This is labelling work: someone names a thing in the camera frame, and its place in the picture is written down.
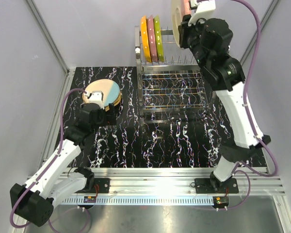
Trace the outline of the pink dotted scalloped plate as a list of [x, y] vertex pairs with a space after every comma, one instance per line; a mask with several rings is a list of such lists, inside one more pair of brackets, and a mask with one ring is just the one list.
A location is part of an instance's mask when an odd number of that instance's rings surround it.
[[151, 60], [153, 63], [156, 63], [158, 62], [158, 56], [157, 56], [157, 48], [156, 48], [156, 42], [155, 42], [156, 37], [155, 37], [155, 32], [154, 32], [153, 15], [151, 15], [147, 19], [147, 34], [148, 34]]

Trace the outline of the yellow-green dotted scalloped plate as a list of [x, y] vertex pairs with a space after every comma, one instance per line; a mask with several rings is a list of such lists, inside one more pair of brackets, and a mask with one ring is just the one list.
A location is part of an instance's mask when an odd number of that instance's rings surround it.
[[160, 25], [160, 18], [159, 16], [155, 16], [153, 19], [154, 23], [154, 32], [155, 32], [155, 41], [156, 41], [156, 49], [157, 49], [157, 56], [160, 62], [164, 62], [164, 52], [163, 52], [163, 45], [162, 45], [162, 34], [161, 34], [161, 25]]

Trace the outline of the beige pink leaf plate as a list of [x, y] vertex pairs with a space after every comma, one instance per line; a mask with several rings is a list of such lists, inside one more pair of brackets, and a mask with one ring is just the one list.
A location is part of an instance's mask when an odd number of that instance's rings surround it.
[[178, 26], [181, 25], [183, 17], [190, 14], [191, 10], [188, 0], [171, 0], [172, 30], [175, 43], [178, 47], [180, 47]]

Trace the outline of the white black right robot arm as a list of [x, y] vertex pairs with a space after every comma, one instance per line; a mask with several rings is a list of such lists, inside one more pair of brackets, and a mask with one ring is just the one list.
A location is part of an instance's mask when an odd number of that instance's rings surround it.
[[221, 193], [227, 188], [236, 166], [245, 162], [271, 138], [261, 132], [245, 96], [245, 75], [241, 63], [228, 54], [233, 32], [223, 19], [199, 18], [189, 25], [185, 15], [178, 26], [179, 45], [189, 49], [201, 74], [223, 104], [231, 124], [234, 141], [221, 144], [221, 158], [210, 174], [210, 188]]

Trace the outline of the orange dotted scalloped plate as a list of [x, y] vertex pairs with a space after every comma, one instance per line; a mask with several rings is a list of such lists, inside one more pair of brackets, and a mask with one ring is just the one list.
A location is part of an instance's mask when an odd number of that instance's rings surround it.
[[143, 45], [143, 51], [145, 60], [149, 63], [152, 62], [150, 49], [149, 49], [149, 41], [148, 41], [148, 34], [147, 34], [147, 20], [146, 16], [143, 16], [140, 21], [141, 26], [141, 39], [142, 39], [142, 45]]

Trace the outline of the beige blue leaf plate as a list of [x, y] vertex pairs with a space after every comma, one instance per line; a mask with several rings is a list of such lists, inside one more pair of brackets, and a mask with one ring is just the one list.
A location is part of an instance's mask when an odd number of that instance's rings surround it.
[[119, 85], [109, 79], [96, 80], [85, 88], [86, 92], [101, 91], [103, 93], [103, 103], [108, 106], [110, 103], [115, 104], [119, 100], [120, 87]]

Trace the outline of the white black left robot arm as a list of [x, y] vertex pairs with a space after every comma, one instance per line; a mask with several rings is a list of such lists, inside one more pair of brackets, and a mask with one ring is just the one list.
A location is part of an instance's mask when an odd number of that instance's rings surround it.
[[24, 184], [12, 186], [10, 223], [13, 227], [20, 227], [15, 224], [14, 215], [40, 227], [73, 193], [99, 191], [94, 172], [86, 167], [76, 168], [60, 183], [57, 180], [72, 160], [92, 143], [93, 135], [100, 127], [116, 124], [115, 106], [111, 103], [108, 107], [104, 110], [95, 103], [83, 104], [73, 124], [61, 129], [59, 145], [48, 160]]

